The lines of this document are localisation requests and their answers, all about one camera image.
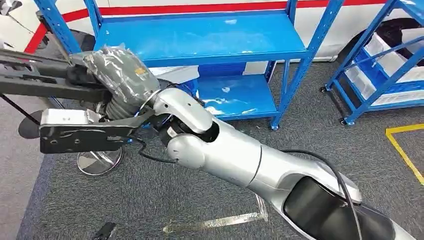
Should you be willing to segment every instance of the shelf board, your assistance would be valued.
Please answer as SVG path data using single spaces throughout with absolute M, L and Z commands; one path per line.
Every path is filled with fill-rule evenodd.
M 204 107 L 221 120 L 265 118 L 278 113 L 263 74 L 201 77 L 197 80 Z
M 284 10 L 104 18 L 94 46 L 124 43 L 148 67 L 300 59 Z
M 424 1 L 423 0 L 398 0 L 397 5 L 419 24 L 424 25 Z

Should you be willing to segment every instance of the yellow floor tape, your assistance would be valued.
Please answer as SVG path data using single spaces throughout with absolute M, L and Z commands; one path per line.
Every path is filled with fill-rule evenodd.
M 385 135 L 387 136 L 387 138 L 391 142 L 391 144 L 394 146 L 394 148 L 399 152 L 400 156 L 402 156 L 406 165 L 408 165 L 408 167 L 412 170 L 413 174 L 415 174 L 415 177 L 418 179 L 418 181 L 421 183 L 421 185 L 424 185 L 424 178 L 421 175 L 420 171 L 418 171 L 418 169 L 414 166 L 414 164 L 412 163 L 410 158 L 407 156 L 407 154 L 404 152 L 404 150 L 401 148 L 401 146 L 399 146 L 399 143 L 396 141 L 396 139 L 392 135 L 392 134 L 409 132 L 409 131 L 414 131 L 414 130 L 419 130 L 419 129 L 424 129 L 424 123 L 387 128 L 385 130 Z

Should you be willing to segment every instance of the black cable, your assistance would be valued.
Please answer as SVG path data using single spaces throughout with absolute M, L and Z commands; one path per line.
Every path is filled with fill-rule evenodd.
M 140 150 L 138 150 L 138 154 L 140 154 L 140 156 L 145 157 L 145 158 L 150 159 L 150 160 L 153 160 L 153 161 L 161 162 L 161 163 L 167 163 L 167 164 L 177 163 L 177 161 L 175 161 L 175 160 L 161 159 L 161 158 L 157 158 L 157 157 L 145 154 L 143 151 L 144 151 L 144 149 L 146 149 L 147 143 L 137 136 L 131 136 L 131 137 L 133 139 L 136 139 L 137 142 L 139 142 L 141 144 L 141 148 L 140 148 Z
M 5 100 L 8 104 L 10 104 L 12 107 L 14 107 L 16 110 L 18 110 L 21 114 L 23 114 L 25 117 L 27 117 L 29 120 L 31 120 L 35 125 L 40 125 L 40 121 L 35 119 L 33 116 L 31 116 L 28 112 L 23 110 L 19 105 L 14 103 L 10 98 L 5 96 L 3 93 L 0 92 L 0 98 Z
M 357 213 L 354 209 L 354 204 L 352 202 L 351 195 L 349 194 L 349 191 L 348 191 L 348 188 L 346 187 L 345 181 L 343 180 L 339 171 L 337 171 L 334 164 L 332 164 L 329 160 L 327 160 L 323 156 L 320 156 L 320 155 L 318 155 L 314 152 L 311 152 L 311 151 L 298 150 L 298 149 L 285 149 L 285 150 L 280 150 L 280 151 L 284 152 L 284 153 L 299 153 L 299 154 L 306 154 L 306 155 L 313 156 L 313 157 L 323 161 L 333 171 L 335 177 L 337 178 L 337 183 L 341 186 L 341 189 L 343 190 L 344 196 L 347 200 L 347 205 L 352 210 L 353 218 L 355 219 L 355 223 L 356 223 L 356 229 L 357 229 L 357 234 L 358 234 L 359 240 L 362 240 L 361 226 L 359 225 L 358 216 L 357 216 Z

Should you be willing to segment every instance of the white storage bin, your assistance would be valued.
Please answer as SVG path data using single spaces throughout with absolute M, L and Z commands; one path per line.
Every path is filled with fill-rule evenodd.
M 360 91 L 362 97 L 367 100 L 375 91 L 371 80 L 358 67 L 354 66 L 345 71 L 346 76 Z M 386 93 L 381 95 L 371 106 L 395 104 L 414 100 L 424 100 L 424 90 L 403 91 L 395 93 Z
M 370 56 L 374 56 L 383 51 L 389 50 L 391 47 L 383 41 L 383 39 L 374 32 L 369 43 L 364 47 Z M 401 66 L 404 65 L 406 59 L 395 51 L 389 52 L 377 58 L 377 62 L 384 69 L 386 74 L 392 76 Z M 411 68 L 397 83 L 413 82 L 424 80 L 424 67 L 415 66 Z
M 150 67 L 149 70 L 159 79 L 181 84 L 199 77 L 199 66 Z
M 364 99 L 368 99 L 376 91 L 374 84 L 358 66 L 348 68 L 345 73 Z
M 381 95 L 371 106 L 395 104 L 414 100 L 423 100 L 424 90 L 403 91 Z

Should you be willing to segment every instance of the plastic wrap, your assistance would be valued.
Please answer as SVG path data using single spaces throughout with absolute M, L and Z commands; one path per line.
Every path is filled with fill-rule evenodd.
M 87 68 L 125 103 L 140 106 L 160 89 L 158 79 L 124 46 L 104 46 L 98 51 L 83 54 Z

